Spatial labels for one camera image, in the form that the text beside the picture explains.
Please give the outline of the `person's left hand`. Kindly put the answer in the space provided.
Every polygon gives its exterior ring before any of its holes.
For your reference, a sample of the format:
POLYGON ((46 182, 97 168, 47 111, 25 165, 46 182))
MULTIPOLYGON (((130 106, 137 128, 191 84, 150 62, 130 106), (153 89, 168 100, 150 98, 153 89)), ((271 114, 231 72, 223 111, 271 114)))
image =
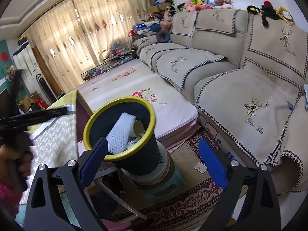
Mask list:
POLYGON ((1 146, 1 183, 9 187, 14 186, 10 165, 23 178, 31 173, 33 155, 30 152, 20 152, 8 146, 1 146))

